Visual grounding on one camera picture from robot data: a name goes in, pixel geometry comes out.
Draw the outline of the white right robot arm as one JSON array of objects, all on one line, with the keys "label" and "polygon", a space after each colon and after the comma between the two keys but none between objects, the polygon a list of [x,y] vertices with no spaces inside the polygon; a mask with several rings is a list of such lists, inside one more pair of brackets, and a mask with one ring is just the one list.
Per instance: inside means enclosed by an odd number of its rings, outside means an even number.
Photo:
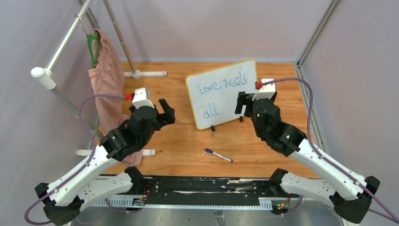
[{"label": "white right robot arm", "polygon": [[341,218],[361,223],[380,181],[343,166],[320,150],[300,129],[283,122],[280,108],[274,104],[275,95],[254,97],[254,94],[239,92],[235,113],[249,117],[256,136],[272,150],[301,162],[323,179],[314,181],[276,169],[269,179],[270,193],[277,197],[287,193],[311,198],[333,208]]}]

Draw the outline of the yellow framed whiteboard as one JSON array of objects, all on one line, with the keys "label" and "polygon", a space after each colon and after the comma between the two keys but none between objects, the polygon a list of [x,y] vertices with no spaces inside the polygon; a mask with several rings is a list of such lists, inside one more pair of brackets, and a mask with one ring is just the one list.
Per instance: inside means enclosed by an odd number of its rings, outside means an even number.
[{"label": "yellow framed whiteboard", "polygon": [[235,120],[239,92],[255,93],[258,80],[253,59],[186,77],[185,83],[197,129]]}]

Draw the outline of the green clothes hanger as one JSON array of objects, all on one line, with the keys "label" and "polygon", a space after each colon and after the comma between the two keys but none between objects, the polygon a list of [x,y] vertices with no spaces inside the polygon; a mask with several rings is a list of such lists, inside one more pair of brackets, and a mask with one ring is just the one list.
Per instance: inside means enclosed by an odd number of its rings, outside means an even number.
[{"label": "green clothes hanger", "polygon": [[95,68],[99,57],[99,32],[87,35],[87,44],[91,57],[91,66]]}]

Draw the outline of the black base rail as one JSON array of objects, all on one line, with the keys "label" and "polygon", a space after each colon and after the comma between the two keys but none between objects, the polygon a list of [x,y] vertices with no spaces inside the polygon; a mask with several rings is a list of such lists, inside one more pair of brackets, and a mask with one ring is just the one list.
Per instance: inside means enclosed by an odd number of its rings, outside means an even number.
[{"label": "black base rail", "polygon": [[145,176],[141,189],[119,193],[132,208],[277,210],[297,194],[278,192],[267,178]]}]

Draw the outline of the white whiteboard marker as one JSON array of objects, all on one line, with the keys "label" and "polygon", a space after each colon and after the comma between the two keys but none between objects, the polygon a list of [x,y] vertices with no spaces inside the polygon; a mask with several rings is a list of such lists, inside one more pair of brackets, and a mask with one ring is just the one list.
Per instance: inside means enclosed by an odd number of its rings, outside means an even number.
[{"label": "white whiteboard marker", "polygon": [[229,162],[233,162],[232,159],[230,159],[230,158],[228,158],[228,157],[225,157],[225,156],[223,156],[223,155],[221,155],[221,154],[218,154],[218,153],[216,153],[216,152],[213,152],[212,154],[213,154],[213,155],[216,155],[216,156],[218,156],[218,157],[220,157],[220,158],[222,158],[222,159],[224,159],[224,160],[227,160],[227,161],[229,161]]}]

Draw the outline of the pink hanging garment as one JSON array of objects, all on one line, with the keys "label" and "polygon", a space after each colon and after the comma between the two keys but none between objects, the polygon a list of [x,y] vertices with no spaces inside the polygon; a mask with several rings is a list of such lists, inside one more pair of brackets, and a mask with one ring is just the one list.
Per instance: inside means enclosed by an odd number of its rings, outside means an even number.
[{"label": "pink hanging garment", "polygon": [[[118,53],[104,31],[94,29],[94,33],[99,35],[99,57],[96,66],[88,70],[94,94],[122,96],[125,76]],[[105,134],[129,119],[122,113],[121,99],[97,97],[96,109]]]}]

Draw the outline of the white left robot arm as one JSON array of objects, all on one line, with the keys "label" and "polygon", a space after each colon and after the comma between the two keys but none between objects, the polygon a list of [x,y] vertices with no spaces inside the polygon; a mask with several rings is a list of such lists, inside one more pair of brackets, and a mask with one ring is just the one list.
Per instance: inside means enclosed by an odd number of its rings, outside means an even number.
[{"label": "white left robot arm", "polygon": [[143,191],[145,179],[133,166],[103,182],[93,184],[92,181],[106,169],[141,151],[155,131],[175,123],[174,108],[165,99],[159,99],[159,103],[163,113],[150,104],[133,104],[130,118],[110,130],[90,156],[58,180],[35,187],[50,223],[63,226],[98,201],[115,194],[140,194]]}]

